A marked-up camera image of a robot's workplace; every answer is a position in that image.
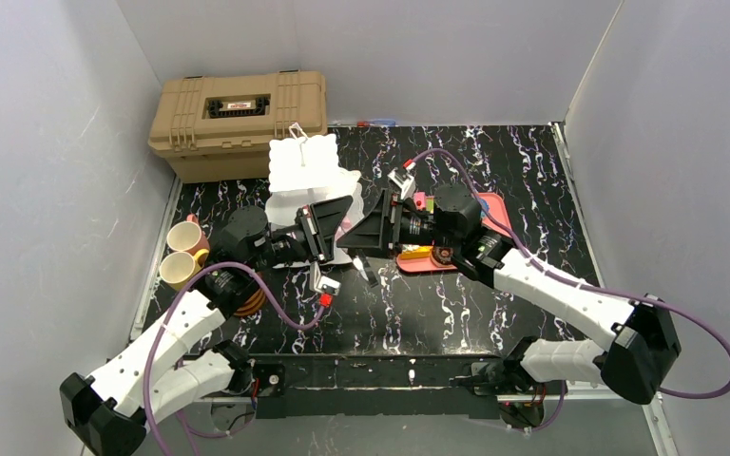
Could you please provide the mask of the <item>white three-tier cake stand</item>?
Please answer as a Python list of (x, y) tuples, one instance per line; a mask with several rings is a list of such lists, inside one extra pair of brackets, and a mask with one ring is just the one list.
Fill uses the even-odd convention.
[(337, 229), (340, 238), (363, 219), (361, 173), (339, 164), (337, 136), (308, 136), (298, 123), (289, 136), (269, 142), (269, 192), (265, 212), (276, 228), (294, 223), (300, 206), (350, 196), (347, 215)]

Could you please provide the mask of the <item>pink serving tray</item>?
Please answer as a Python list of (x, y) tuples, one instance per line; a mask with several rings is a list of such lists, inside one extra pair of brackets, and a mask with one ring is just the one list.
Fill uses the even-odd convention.
[[(497, 223), (489, 220), (487, 214), (491, 215), (494, 219), (498, 220), (501, 224), (510, 227), (509, 214), (506, 208), (506, 204), (502, 197), (495, 193), (479, 193), (481, 206), (483, 207), (482, 220), (483, 223), (490, 229), (497, 231), (505, 236), (509, 236), (507, 230), (502, 229)], [(408, 250), (414, 250), (418, 247), (417, 245), (405, 245), (402, 252)], [(398, 269), (405, 274), (423, 274), (423, 273), (438, 273), (454, 271), (455, 266), (453, 264), (445, 267), (438, 267), (431, 259), (431, 255), (426, 258), (420, 259), (408, 259), (402, 260), (398, 256), (395, 259), (395, 263)]]

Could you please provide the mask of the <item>tan plastic tool case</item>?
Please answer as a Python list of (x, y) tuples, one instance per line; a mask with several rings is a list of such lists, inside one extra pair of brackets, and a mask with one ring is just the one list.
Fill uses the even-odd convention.
[(289, 137), (290, 125), (327, 132), (326, 102), (318, 71), (171, 80), (148, 144), (184, 183), (263, 179), (269, 143)]

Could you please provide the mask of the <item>yellow cake slice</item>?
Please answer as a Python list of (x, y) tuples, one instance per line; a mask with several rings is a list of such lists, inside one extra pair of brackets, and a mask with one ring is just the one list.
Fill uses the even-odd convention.
[(414, 250), (402, 252), (398, 258), (402, 260), (426, 258), (430, 256), (431, 250), (431, 246), (421, 246)]

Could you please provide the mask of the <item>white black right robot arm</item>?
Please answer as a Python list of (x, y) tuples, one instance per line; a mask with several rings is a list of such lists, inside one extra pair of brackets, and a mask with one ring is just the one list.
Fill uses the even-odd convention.
[(593, 293), (547, 265), (535, 267), (510, 237), (484, 224), (482, 210), (462, 185), (442, 187), (430, 212), (385, 190), (337, 244), (369, 257), (391, 257), (406, 244), (448, 248), (463, 276), (521, 297), (584, 335), (578, 341), (525, 337), (501, 366), (487, 364), (467, 385), (524, 390), (551, 381), (583, 381), (605, 385), (634, 404), (650, 403), (681, 352), (669, 312), (633, 298)]

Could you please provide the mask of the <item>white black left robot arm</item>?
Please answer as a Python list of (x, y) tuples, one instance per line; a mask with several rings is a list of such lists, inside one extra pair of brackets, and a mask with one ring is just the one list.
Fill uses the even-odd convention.
[[(210, 240), (204, 266), (191, 275), (166, 313), (122, 352), (88, 375), (70, 374), (59, 388), (65, 422), (95, 455), (130, 455), (147, 433), (163, 436), (159, 422), (207, 394), (244, 391), (261, 382), (244, 349), (224, 342), (197, 360), (179, 361), (205, 336), (263, 293), (281, 320), (298, 331), (312, 329), (339, 291), (319, 267), (334, 257), (335, 236), (353, 203), (350, 196), (297, 209), (291, 226), (275, 229), (257, 206), (236, 210)], [(319, 295), (314, 318), (298, 324), (288, 317), (262, 272), (307, 263)]]

